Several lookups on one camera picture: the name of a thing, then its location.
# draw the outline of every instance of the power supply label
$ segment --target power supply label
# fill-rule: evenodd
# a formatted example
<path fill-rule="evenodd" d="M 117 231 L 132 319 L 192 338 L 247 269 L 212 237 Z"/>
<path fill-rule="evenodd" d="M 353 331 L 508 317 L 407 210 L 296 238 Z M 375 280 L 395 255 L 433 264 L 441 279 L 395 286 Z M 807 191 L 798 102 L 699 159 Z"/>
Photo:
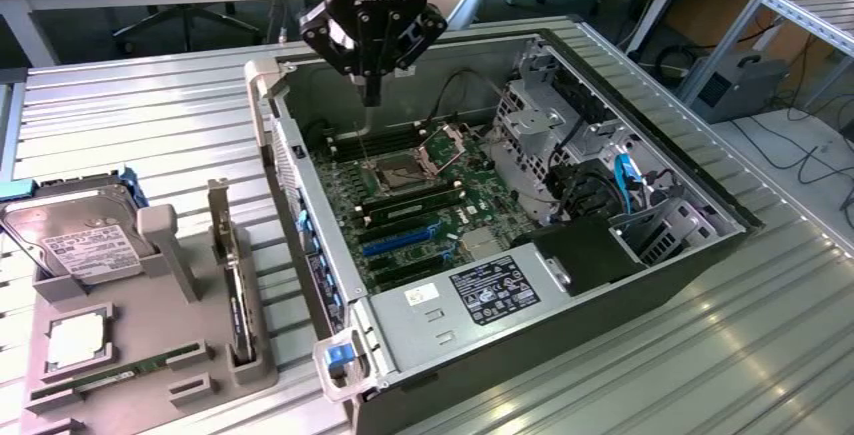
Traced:
<path fill-rule="evenodd" d="M 45 238 L 42 244 L 65 270 L 78 277 L 140 267 L 136 251 L 117 225 Z"/>
<path fill-rule="evenodd" d="M 539 302 L 509 255 L 451 275 L 451 283 L 477 325 L 488 325 Z"/>

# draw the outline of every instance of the robotic arm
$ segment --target robotic arm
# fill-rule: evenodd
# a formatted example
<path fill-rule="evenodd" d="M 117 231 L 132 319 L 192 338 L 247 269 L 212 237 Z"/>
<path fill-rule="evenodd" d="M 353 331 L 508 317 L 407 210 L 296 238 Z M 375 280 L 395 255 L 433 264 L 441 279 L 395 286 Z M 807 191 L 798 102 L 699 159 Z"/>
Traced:
<path fill-rule="evenodd" d="M 447 0 L 439 3 L 448 5 Z M 457 12 L 459 4 L 452 5 L 445 10 Z M 415 62 L 447 26 L 428 0 L 323 0 L 300 20 L 300 35 L 335 70 L 351 77 L 364 106 L 375 107 L 383 76 Z"/>

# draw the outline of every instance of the blue pcie slot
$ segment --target blue pcie slot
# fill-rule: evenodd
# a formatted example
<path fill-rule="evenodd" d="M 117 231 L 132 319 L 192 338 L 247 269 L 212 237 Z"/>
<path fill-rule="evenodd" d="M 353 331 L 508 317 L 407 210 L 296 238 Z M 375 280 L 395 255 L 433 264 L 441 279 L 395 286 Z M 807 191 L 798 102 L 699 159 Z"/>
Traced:
<path fill-rule="evenodd" d="M 429 240 L 439 232 L 440 225 L 441 225 L 441 222 L 435 223 L 416 230 L 415 232 L 405 233 L 393 238 L 389 238 L 388 240 L 372 243 L 371 245 L 365 245 L 361 248 L 361 255 L 364 255 L 365 257 L 380 255 L 385 252 L 391 252 L 392 250 L 396 250 L 397 248 L 401 248 L 415 243 Z"/>

